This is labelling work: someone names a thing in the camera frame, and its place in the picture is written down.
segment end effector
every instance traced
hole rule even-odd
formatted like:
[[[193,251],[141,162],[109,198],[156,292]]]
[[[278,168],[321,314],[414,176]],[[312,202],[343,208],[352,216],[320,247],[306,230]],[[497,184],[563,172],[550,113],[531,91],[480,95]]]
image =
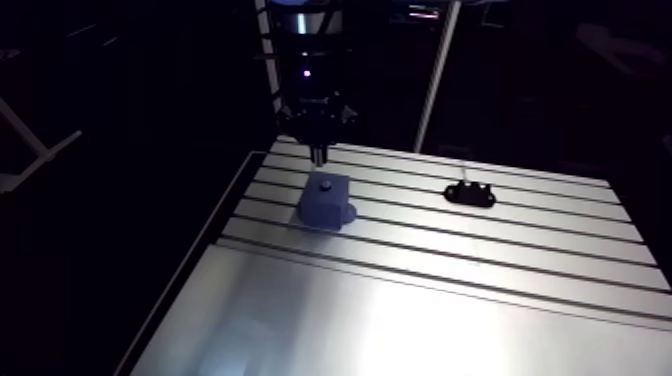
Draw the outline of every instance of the end effector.
[[[299,98],[278,113],[280,128],[310,148],[310,160],[317,167],[327,163],[329,146],[340,141],[356,119],[338,91],[324,98]]]

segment black object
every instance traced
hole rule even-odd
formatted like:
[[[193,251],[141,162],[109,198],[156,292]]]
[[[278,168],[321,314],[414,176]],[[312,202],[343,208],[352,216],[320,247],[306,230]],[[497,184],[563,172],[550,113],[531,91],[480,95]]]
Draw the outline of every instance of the black object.
[[[455,204],[491,208],[497,202],[497,198],[490,188],[490,184],[481,187],[477,182],[467,185],[464,180],[460,180],[457,184],[447,186],[443,191],[443,197]]]
[[[343,0],[271,0],[274,60],[280,60],[282,133],[310,148],[322,166],[328,147],[353,129],[358,114],[345,100],[343,67],[352,49],[344,31]]]

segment white bracket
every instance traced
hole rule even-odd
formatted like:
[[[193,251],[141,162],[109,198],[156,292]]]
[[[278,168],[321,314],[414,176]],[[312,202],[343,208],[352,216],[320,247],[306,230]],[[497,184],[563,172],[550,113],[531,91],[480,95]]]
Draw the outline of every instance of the white bracket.
[[[19,175],[0,174],[0,194],[14,190],[43,164],[54,159],[59,151],[82,135],[81,131],[77,131],[49,149],[2,98],[0,98],[0,114],[37,156],[37,159]]]

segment metal surface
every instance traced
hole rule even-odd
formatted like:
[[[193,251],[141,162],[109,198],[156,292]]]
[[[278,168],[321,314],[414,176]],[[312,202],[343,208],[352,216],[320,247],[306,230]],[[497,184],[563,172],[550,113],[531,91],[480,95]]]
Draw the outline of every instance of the metal surface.
[[[289,137],[289,136],[279,136],[278,137],[278,142],[282,142],[282,143],[286,143],[286,144],[296,144],[296,140],[293,139],[292,137]],[[465,161],[465,160],[446,158],[446,157],[436,157],[436,156],[433,156],[433,155],[410,154],[410,153],[403,152],[403,151],[379,149],[379,148],[372,148],[372,147],[361,146],[361,145],[350,145],[350,144],[336,144],[336,145],[332,145],[331,148],[332,149],[339,149],[339,150],[364,152],[364,153],[382,155],[382,156],[386,156],[386,157],[397,157],[397,158],[403,158],[403,159],[411,159],[411,160],[421,161],[421,162],[432,162],[432,163],[438,163],[438,164],[443,164],[443,165],[464,166],[466,168],[471,168],[471,169],[479,169],[479,170],[494,171],[494,172],[506,172],[506,173],[512,174],[512,175],[538,177],[538,178],[559,180],[559,181],[579,183],[579,184],[595,185],[595,186],[607,187],[607,188],[609,187],[609,182],[607,182],[606,180],[602,180],[602,179],[593,179],[593,178],[586,178],[586,177],[582,177],[582,176],[558,174],[558,173],[547,172],[547,171],[529,170],[529,169],[518,168],[518,167],[493,165],[493,164],[489,164],[489,163]]]
[[[283,170],[310,171],[311,163],[298,156],[271,154],[266,157],[266,166]],[[400,171],[381,170],[331,161],[323,171],[334,174],[347,174],[352,180],[372,182],[381,185],[411,188],[418,191],[441,193],[448,184],[458,178],[414,175]],[[614,221],[629,221],[628,214],[620,205],[586,201],[570,197],[549,195],[541,192],[521,191],[497,186],[497,198],[500,206],[531,207],[547,211],[557,211],[574,216],[595,217]]]
[[[415,136],[415,144],[413,145],[413,151],[416,153],[422,151],[422,144],[425,142],[427,126],[429,125],[429,119],[432,116],[432,109],[434,108],[434,99],[436,98],[436,92],[441,83],[443,68],[446,64],[446,56],[450,49],[450,43],[453,40],[455,25],[457,25],[457,17],[460,14],[461,6],[461,1],[451,1],[448,5],[446,20],[443,25],[443,33],[441,34],[441,42],[439,43],[439,51],[436,53],[436,61],[434,62],[434,71],[432,72],[432,78],[429,81],[429,89],[427,90],[427,97],[425,97],[425,107],[422,109],[418,134]]]
[[[303,261],[211,247],[132,374],[672,372],[668,332],[494,303]]]
[[[275,143],[271,152],[282,155],[306,156],[305,148],[298,144]],[[404,173],[428,175],[441,178],[462,179],[462,168],[451,165],[419,162],[410,159],[395,158],[390,163],[389,157],[376,154],[360,153],[331,149],[329,160],[361,166],[370,166],[395,170]],[[481,183],[489,183],[495,187],[515,188],[524,191],[569,196],[605,203],[618,204],[618,198],[608,188],[560,182],[542,178],[512,175],[502,172],[491,172],[476,169],[467,169],[467,179]]]
[[[276,143],[133,375],[672,374],[670,286],[608,183],[360,148],[318,169],[358,219],[316,231]],[[460,165],[504,203],[442,200]]]
[[[246,196],[293,206],[299,202],[301,190],[253,183],[246,192]],[[465,234],[509,244],[529,245],[630,262],[655,263],[646,246],[637,243],[512,225],[373,200],[351,199],[350,203],[357,208],[360,218],[372,218],[386,223]]]
[[[308,180],[307,172],[298,173],[262,167],[259,169],[255,180],[303,189]],[[445,203],[445,199],[434,192],[423,192],[360,181],[350,183],[350,195],[356,198],[388,201],[423,209],[464,214],[528,226],[560,229],[629,241],[642,241],[642,237],[632,223],[604,221],[558,212],[545,212],[543,215],[540,215],[538,209],[512,205],[495,205],[489,210],[465,205],[448,206]]]
[[[293,219],[294,211],[293,208],[285,205],[243,200],[238,207],[237,214],[278,224],[288,224]],[[339,235],[373,240],[381,244],[396,244],[481,262],[512,265],[650,289],[669,289],[663,274],[648,266],[549,252],[529,246],[474,239],[364,218],[359,218],[343,228]]]
[[[175,273],[173,273],[173,276],[170,278],[170,281],[168,281],[168,285],[166,285],[166,288],[161,292],[161,295],[159,296],[159,299],[154,304],[154,307],[152,307],[152,310],[149,312],[149,315],[147,316],[147,319],[142,323],[142,326],[140,327],[140,330],[138,331],[136,336],[133,338],[133,342],[131,342],[131,345],[129,346],[128,351],[126,351],[123,358],[121,359],[121,362],[119,362],[119,365],[117,366],[117,369],[114,371],[114,376],[119,375],[122,366],[127,361],[128,357],[130,355],[131,350],[133,350],[133,348],[136,346],[138,340],[140,339],[140,336],[143,334],[145,328],[149,324],[149,321],[156,314],[156,310],[158,309],[159,304],[165,298],[166,294],[168,293],[168,290],[173,285],[173,283],[175,283],[175,279],[177,278],[177,276],[180,273],[180,271],[182,270],[182,268],[184,268],[184,265],[187,262],[187,260],[189,259],[189,256],[191,255],[191,253],[196,249],[196,246],[198,245],[199,241],[201,240],[201,238],[203,237],[203,235],[207,231],[208,227],[210,226],[210,223],[215,218],[215,215],[217,214],[217,211],[220,209],[220,207],[224,203],[224,200],[229,195],[229,192],[231,192],[231,189],[233,188],[233,185],[240,178],[240,174],[243,172],[243,170],[245,169],[247,164],[250,162],[250,159],[252,158],[252,156],[258,155],[258,154],[259,154],[258,151],[249,152],[247,154],[247,156],[245,157],[245,159],[243,160],[243,163],[238,168],[238,171],[236,171],[236,174],[233,176],[233,179],[231,179],[231,182],[229,183],[229,185],[226,186],[226,190],[224,191],[222,196],[219,198],[219,201],[217,201],[217,205],[215,205],[215,208],[212,210],[212,213],[210,213],[210,216],[208,217],[208,220],[205,222],[205,224],[203,225],[203,228],[198,233],[198,236],[196,237],[194,242],[191,244],[191,247],[189,248],[189,251],[187,251],[187,254],[185,255],[184,259],[182,259],[182,262],[180,263],[180,265],[178,265],[177,270],[175,271]]]

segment black plastic part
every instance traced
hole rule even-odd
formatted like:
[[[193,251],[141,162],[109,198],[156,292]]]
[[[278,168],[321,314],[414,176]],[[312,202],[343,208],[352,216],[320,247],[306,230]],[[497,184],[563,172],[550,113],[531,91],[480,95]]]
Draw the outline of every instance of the black plastic part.
[[[310,148],[310,161],[313,163],[317,163],[315,160],[315,157],[318,156],[320,157],[321,164],[325,165],[327,162],[329,162],[329,149],[328,145],[309,145]]]
[[[443,197],[454,204],[479,208],[491,208],[497,202],[497,197],[491,192],[490,184],[481,186],[477,182],[471,182],[467,185],[464,180],[447,186],[443,191]]]

